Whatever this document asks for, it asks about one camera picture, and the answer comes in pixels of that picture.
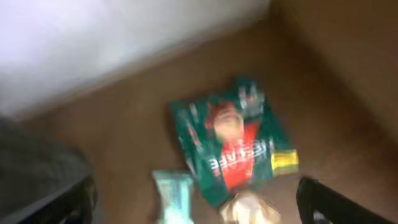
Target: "brown floor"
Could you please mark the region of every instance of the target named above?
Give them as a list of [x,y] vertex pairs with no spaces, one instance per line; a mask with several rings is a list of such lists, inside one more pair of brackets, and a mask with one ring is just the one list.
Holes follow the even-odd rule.
[[[110,223],[153,223],[158,196],[150,172],[186,169],[167,103],[221,88],[251,71],[310,175],[398,222],[398,150],[366,110],[281,29],[278,20],[203,44],[183,56],[80,98],[27,123],[81,149],[98,178]],[[262,195],[299,223],[300,175],[270,181]],[[195,223],[218,223],[197,194]]]

